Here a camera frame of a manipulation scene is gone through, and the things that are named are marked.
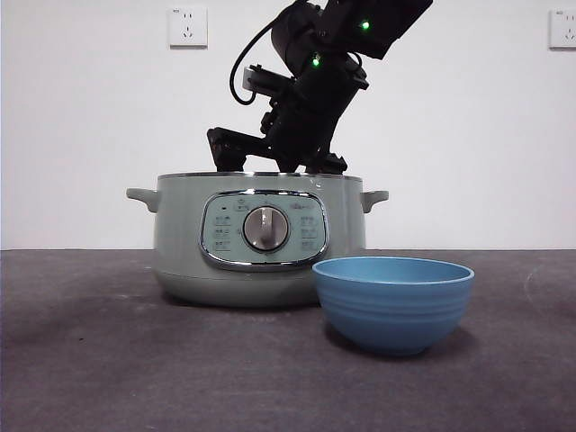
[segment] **ceramic bowl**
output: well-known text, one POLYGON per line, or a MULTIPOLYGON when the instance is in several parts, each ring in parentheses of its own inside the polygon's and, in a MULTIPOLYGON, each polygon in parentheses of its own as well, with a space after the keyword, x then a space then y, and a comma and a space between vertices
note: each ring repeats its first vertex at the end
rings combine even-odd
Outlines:
POLYGON ((328 321, 361 348, 415 355, 450 334, 464 315, 474 271, 431 259, 356 256, 313 266, 328 321))

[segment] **silver knob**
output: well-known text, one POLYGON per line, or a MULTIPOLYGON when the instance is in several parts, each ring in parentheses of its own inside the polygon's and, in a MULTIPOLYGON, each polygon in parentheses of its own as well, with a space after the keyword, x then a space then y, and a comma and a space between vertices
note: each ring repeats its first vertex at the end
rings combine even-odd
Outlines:
POLYGON ((279 248, 288 237, 288 220, 272 207, 259 207, 244 220, 244 237, 258 250, 279 248))

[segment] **chrome trim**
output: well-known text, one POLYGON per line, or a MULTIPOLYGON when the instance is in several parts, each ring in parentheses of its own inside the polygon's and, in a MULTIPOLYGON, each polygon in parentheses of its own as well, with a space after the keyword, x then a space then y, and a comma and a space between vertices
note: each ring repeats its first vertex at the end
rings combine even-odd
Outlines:
POLYGON ((343 179, 343 180, 353 180, 355 182, 362 182, 362 178, 354 177, 351 175, 336 175, 336 174, 308 174, 308 173, 247 173, 243 171, 237 172, 227 172, 227 173, 216 173, 216 172, 206 172, 206 173, 175 173, 175 174, 163 174, 158 176, 158 180, 163 180, 165 178, 175 178, 175 177, 302 177, 302 178, 331 178, 331 179, 343 179))
POLYGON ((200 248, 200 251, 201 251, 203 257, 206 258, 210 264, 213 264, 213 265, 217 266, 218 268, 222 268, 224 270, 237 271, 237 272, 258 273, 258 272, 283 272, 283 271, 288 271, 288 270, 301 270, 301 267, 311 265, 311 264, 315 263, 316 261, 318 261, 328 250, 329 242, 330 242, 330 232, 329 232, 328 214, 326 213, 326 208, 324 207, 322 200, 318 196, 316 196, 312 193, 308 193, 308 192, 280 191, 280 190, 266 190, 266 189, 247 189, 247 190, 241 190, 241 191, 216 193, 216 194, 212 195, 210 198, 208 198, 208 200, 206 201, 206 204, 204 205, 204 211, 203 211, 203 215, 202 215, 202 224, 200 227, 200 233, 199 233, 199 238, 198 238, 198 247, 200 248), (292 196, 294 196, 294 195, 303 196, 303 197, 311 198, 311 199, 315 200, 319 204, 320 209, 322 210, 322 220, 324 222, 324 230, 326 232, 326 236, 324 238, 324 245, 322 245, 318 254, 316 254, 314 256, 310 256, 306 259, 299 260, 299 261, 288 261, 288 262, 280 262, 280 263, 247 263, 247 262, 242 262, 242 261, 228 261, 226 259, 222 259, 222 258, 215 256, 212 253, 210 253, 210 251, 204 246, 204 224, 206 222, 206 213, 208 212, 208 206, 210 205, 210 203, 220 196, 255 195, 255 194, 274 194, 274 195, 286 194, 286 195, 292 195, 292 196))

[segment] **sage green rice cooker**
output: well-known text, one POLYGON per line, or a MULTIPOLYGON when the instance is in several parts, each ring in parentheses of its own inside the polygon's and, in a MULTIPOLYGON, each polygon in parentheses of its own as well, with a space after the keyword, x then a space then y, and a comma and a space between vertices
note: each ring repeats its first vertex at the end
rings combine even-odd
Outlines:
POLYGON ((153 272, 179 298, 220 306, 317 302, 311 266, 365 248, 364 214, 388 192, 347 175, 161 175, 128 189, 156 214, 153 272))

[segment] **power socket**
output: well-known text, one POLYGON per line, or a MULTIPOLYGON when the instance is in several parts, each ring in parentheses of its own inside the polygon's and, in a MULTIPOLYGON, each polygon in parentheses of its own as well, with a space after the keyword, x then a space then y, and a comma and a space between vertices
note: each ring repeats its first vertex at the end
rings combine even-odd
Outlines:
POLYGON ((550 11, 549 46, 576 49, 576 9, 550 11))
POLYGON ((205 6, 173 7, 168 10, 170 47, 207 47, 208 10, 205 6))

